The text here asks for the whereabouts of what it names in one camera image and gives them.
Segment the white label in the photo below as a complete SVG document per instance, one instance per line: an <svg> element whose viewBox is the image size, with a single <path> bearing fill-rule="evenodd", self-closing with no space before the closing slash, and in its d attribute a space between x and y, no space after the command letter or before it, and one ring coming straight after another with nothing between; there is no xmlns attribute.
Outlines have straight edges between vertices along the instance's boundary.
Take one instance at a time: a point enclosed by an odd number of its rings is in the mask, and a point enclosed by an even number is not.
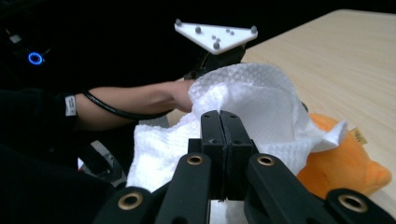
<svg viewBox="0 0 396 224"><path fill-rule="evenodd" d="M16 44L22 40L22 38L19 35L12 35L9 37L9 40L12 41L12 43Z"/></svg>
<svg viewBox="0 0 396 224"><path fill-rule="evenodd" d="M67 96L66 98L64 98L64 100L66 102L66 113L65 113L65 115L67 117L75 116L77 114L75 96L74 95Z"/></svg>

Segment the human arm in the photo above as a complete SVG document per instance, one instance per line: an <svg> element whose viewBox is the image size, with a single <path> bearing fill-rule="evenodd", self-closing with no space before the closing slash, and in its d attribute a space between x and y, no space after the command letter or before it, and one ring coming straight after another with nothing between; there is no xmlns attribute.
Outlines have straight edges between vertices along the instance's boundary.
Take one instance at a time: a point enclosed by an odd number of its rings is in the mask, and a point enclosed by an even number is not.
<svg viewBox="0 0 396 224"><path fill-rule="evenodd" d="M168 81L140 87L99 87L90 94L107 105L133 114L153 115L179 109L191 111L188 90L193 80ZM76 94L75 130L105 131L132 122L96 105L82 93Z"/></svg>

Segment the crumpled white cloth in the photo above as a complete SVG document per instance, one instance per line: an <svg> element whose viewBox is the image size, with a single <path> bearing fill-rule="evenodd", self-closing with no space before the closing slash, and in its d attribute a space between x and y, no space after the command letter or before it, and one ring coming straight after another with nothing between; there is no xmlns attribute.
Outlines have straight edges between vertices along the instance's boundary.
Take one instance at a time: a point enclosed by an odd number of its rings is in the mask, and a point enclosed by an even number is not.
<svg viewBox="0 0 396 224"><path fill-rule="evenodd" d="M239 63L209 72L194 81L189 96L192 111L175 126L136 126L127 186L154 191L169 182L189 138L200 138L201 115L211 110L239 116L258 150L280 158L295 175L309 153L338 147L347 131L346 120L328 133L318 129L288 77L269 64ZM248 223L243 202L212 201L210 222Z"/></svg>

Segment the plush toy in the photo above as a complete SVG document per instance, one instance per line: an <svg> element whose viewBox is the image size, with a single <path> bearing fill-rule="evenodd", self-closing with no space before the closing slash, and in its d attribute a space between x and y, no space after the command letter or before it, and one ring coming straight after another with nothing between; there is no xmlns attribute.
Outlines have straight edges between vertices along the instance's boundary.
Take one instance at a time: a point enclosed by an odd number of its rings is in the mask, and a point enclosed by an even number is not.
<svg viewBox="0 0 396 224"><path fill-rule="evenodd" d="M318 128L328 132L337 120L320 114L309 114ZM309 154L306 166L297 178L311 193L322 199L331 189L353 189L366 196L391 181L390 171L372 161L352 133L347 133L339 147Z"/></svg>

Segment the table surface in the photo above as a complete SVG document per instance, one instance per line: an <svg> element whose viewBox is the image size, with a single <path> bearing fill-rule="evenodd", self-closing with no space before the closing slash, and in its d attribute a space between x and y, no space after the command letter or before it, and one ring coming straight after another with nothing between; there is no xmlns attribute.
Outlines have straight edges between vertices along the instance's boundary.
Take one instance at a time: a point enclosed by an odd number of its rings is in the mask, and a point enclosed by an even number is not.
<svg viewBox="0 0 396 224"><path fill-rule="evenodd" d="M396 175L396 15L336 10L247 49L242 61L282 69L310 112L358 127L370 158ZM396 217L396 181L370 198Z"/></svg>

